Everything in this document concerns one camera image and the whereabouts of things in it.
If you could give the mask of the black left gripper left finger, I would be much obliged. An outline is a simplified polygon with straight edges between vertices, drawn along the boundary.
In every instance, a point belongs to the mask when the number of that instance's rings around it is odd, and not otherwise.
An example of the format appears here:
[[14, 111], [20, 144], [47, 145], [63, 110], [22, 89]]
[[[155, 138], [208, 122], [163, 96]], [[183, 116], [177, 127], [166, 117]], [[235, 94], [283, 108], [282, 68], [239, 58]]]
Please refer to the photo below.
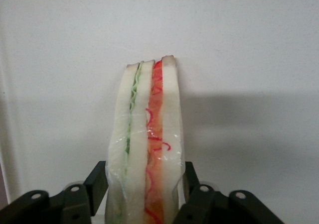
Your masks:
[[29, 191], [0, 211], [2, 224], [90, 224], [108, 189], [106, 162], [99, 161], [83, 183], [55, 196]]

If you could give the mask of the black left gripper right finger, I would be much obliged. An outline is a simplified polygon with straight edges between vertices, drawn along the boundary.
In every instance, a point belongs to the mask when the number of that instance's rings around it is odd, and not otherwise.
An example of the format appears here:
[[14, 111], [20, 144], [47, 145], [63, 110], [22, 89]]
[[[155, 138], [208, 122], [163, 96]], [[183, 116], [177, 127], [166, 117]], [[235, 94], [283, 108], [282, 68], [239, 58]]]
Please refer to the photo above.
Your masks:
[[254, 194], [235, 190], [228, 196], [200, 183], [192, 162], [185, 163], [183, 204], [174, 224], [282, 224]]

